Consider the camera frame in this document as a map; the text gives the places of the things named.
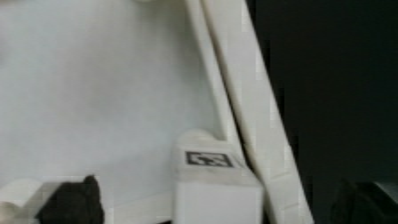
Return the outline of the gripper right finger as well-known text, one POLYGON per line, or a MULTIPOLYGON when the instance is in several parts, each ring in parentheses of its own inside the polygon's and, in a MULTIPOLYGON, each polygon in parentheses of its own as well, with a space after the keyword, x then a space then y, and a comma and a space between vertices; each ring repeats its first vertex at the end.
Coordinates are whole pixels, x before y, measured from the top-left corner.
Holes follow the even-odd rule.
POLYGON ((340 181, 330 224, 398 224, 398 183, 340 181))

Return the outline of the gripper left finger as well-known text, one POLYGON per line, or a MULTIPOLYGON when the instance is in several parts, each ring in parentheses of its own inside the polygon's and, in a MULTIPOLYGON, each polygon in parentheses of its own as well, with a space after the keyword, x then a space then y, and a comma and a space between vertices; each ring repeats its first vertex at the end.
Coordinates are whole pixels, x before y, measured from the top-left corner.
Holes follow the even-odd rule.
POLYGON ((104 224, 101 190, 95 177, 63 182, 37 212, 38 224, 104 224))

